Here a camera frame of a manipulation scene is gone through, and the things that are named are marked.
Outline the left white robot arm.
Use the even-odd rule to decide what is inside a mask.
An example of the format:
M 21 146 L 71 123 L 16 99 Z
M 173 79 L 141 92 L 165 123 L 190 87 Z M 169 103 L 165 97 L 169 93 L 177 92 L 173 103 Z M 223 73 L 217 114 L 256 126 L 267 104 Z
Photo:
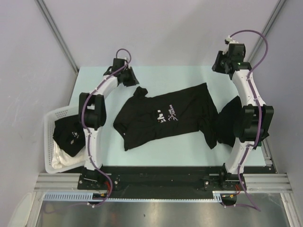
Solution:
M 82 92 L 79 95 L 79 119 L 83 126 L 84 145 L 84 172 L 83 182 L 88 182 L 94 189 L 101 188 L 109 180 L 101 173 L 103 166 L 102 158 L 98 153 L 101 151 L 101 132 L 107 120 L 105 100 L 109 94 L 120 84 L 125 87 L 138 85 L 130 59 L 113 59 L 113 65 L 104 73 L 101 82 L 89 93 Z

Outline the black printed t shirt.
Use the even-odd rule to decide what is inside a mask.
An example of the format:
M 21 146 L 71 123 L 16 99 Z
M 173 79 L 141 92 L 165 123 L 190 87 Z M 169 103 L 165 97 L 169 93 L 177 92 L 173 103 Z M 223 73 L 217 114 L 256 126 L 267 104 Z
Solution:
M 147 142 L 202 132 L 209 148 L 217 145 L 214 122 L 218 112 L 206 83 L 148 97 L 137 87 L 116 116 L 113 127 L 124 139 L 126 151 Z

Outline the white plastic basket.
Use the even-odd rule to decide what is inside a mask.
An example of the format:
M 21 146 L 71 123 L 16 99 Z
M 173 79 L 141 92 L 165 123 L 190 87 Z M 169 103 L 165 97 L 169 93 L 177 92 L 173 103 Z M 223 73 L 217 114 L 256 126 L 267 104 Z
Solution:
M 48 112 L 44 116 L 44 157 L 45 157 L 45 170 L 49 174 L 56 174 L 66 172 L 80 166 L 84 166 L 85 161 L 76 163 L 71 166 L 65 166 L 59 169 L 55 169 L 52 166 L 53 159 L 53 132 L 55 129 L 55 121 L 73 115 L 78 115 L 78 106 L 69 105 L 61 107 Z

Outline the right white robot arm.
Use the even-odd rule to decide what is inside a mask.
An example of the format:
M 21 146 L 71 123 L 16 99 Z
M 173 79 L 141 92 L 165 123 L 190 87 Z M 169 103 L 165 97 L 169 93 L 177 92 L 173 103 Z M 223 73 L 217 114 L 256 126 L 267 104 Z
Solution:
M 233 129 L 235 144 L 229 159 L 224 163 L 226 173 L 218 178 L 219 186 L 229 190 L 236 182 L 233 175 L 243 173 L 250 152 L 269 135 L 268 129 L 274 108 L 267 105 L 258 92 L 251 64 L 244 60 L 245 45 L 234 40 L 225 43 L 227 47 L 218 52 L 212 70 L 229 75 L 238 91 L 242 106 Z

